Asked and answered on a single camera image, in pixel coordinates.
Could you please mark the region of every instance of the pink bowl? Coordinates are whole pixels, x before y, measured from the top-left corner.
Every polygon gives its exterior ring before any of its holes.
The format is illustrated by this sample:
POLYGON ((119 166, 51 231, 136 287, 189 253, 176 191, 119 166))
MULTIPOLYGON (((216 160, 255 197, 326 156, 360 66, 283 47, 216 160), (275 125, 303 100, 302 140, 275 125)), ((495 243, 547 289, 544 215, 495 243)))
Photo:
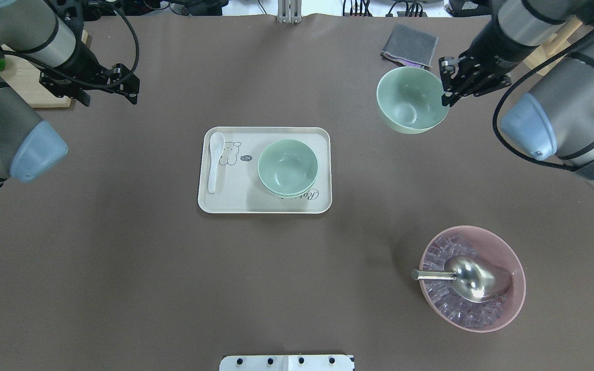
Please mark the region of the pink bowl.
MULTIPOLYGON (((526 277, 524 270, 519 263, 519 259, 510 246, 501 239, 498 235, 492 232, 479 228, 477 226, 454 226, 448 228, 443 232, 432 238, 432 241, 427 245, 427 248, 432 245, 434 240, 443 235, 444 237, 452 237, 453 235, 462 235, 462 237, 469 240, 471 246, 478 252, 478 258, 487 261, 488 263, 497 265, 498 267, 505 268, 512 274, 512 285, 506 293, 505 303, 503 306, 504 313, 497 319, 493 324, 483 327, 483 329, 471 329, 464 326, 460 326, 448 319, 445 315, 441 314, 437 307, 434 305, 430 297, 427 295, 425 284, 420 281, 421 291, 425 296, 427 303, 434 309, 439 317, 445 319, 450 324, 460 329, 465 329, 472 332, 491 332, 497 331, 507 326, 512 322, 515 317, 519 314, 521 307, 524 305, 526 299, 526 277)), ((419 268, 423 269, 423 261, 425 259, 425 252, 421 258, 419 268)))

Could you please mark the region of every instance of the metal scoop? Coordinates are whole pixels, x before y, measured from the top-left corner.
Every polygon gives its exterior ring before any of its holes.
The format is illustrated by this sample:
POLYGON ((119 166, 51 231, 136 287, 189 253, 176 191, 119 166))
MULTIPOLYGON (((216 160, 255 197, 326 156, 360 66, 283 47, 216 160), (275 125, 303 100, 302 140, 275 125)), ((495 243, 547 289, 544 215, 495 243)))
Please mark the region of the metal scoop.
POLYGON ((462 298, 475 303, 505 294, 512 283, 510 272, 470 256, 453 256, 443 271, 412 270, 414 280, 446 280, 462 298))

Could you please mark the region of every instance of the rectangular tray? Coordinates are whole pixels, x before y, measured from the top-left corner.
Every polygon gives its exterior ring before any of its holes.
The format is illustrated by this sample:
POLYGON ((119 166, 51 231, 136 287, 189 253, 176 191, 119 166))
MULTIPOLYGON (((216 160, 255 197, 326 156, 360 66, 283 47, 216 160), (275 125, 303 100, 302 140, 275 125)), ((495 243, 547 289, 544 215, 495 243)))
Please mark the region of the rectangular tray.
POLYGON ((320 214, 332 206, 332 155, 329 134, 320 127, 213 127, 203 138, 199 206, 206 213, 320 214), (224 134, 224 155, 219 158, 217 190, 208 192, 210 136, 224 134), (295 139, 313 149, 318 158, 316 183, 294 198, 270 193, 258 177, 258 157, 268 145, 295 139))

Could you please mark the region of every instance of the white spoon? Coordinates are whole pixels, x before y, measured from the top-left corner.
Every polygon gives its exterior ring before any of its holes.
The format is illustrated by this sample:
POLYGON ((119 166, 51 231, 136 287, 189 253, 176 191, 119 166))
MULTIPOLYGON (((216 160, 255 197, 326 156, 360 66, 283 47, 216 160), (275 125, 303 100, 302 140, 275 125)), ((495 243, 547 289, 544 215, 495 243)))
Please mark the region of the white spoon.
POLYGON ((210 176, 208 176, 208 192, 214 193, 217 188, 217 164, 224 154, 224 134, 216 131, 210 136, 210 176))

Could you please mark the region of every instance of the mint green bowl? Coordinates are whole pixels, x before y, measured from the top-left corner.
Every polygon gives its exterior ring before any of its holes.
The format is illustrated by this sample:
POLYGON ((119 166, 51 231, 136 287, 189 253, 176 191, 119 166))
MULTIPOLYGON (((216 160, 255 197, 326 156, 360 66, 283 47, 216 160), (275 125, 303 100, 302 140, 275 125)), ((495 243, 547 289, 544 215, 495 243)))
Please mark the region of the mint green bowl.
POLYGON ((441 80, 415 66, 387 72, 377 84, 377 105, 384 124, 403 134, 430 130, 446 117, 441 80))
POLYGON ((316 182, 318 158, 300 141, 284 139, 265 148, 258 158, 258 176, 269 192, 297 197, 316 182))

